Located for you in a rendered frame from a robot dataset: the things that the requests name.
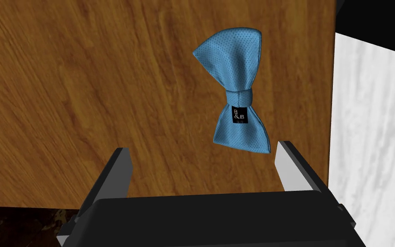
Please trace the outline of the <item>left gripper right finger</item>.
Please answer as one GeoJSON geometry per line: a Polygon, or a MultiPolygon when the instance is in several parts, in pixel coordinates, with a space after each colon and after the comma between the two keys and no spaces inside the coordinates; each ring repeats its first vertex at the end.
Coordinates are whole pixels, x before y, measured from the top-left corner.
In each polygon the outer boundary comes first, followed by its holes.
{"type": "Polygon", "coordinates": [[[279,141],[277,143],[275,168],[284,191],[315,190],[322,193],[329,191],[312,167],[289,141],[279,141]]]}

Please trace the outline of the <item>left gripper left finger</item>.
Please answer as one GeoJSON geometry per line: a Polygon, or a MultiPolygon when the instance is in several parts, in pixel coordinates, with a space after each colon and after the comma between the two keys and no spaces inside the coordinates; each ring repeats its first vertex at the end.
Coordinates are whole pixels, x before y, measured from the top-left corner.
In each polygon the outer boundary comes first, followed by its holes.
{"type": "Polygon", "coordinates": [[[132,171],[129,149],[117,148],[86,196],[77,218],[81,217],[97,200],[127,197],[132,171]]]}

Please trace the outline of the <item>brown wooden table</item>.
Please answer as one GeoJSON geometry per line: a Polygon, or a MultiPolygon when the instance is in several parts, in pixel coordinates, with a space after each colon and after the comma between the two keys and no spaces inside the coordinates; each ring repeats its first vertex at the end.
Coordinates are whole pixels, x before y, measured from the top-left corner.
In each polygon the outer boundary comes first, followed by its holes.
{"type": "Polygon", "coordinates": [[[0,0],[0,206],[79,208],[114,149],[129,196],[280,191],[278,141],[328,179],[336,0],[0,0]],[[272,153],[213,143],[224,88],[192,52],[258,29],[272,153]]]}

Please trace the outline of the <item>blue bow tie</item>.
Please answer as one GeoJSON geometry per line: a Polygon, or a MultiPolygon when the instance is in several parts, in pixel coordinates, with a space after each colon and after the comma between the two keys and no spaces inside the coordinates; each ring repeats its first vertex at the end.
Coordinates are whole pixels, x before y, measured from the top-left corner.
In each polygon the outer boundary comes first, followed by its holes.
{"type": "Polygon", "coordinates": [[[266,128],[252,107],[252,85],[262,53],[262,33],[248,27],[221,30],[203,41],[194,57],[224,88],[227,104],[218,118],[213,142],[269,154],[266,128]]]}

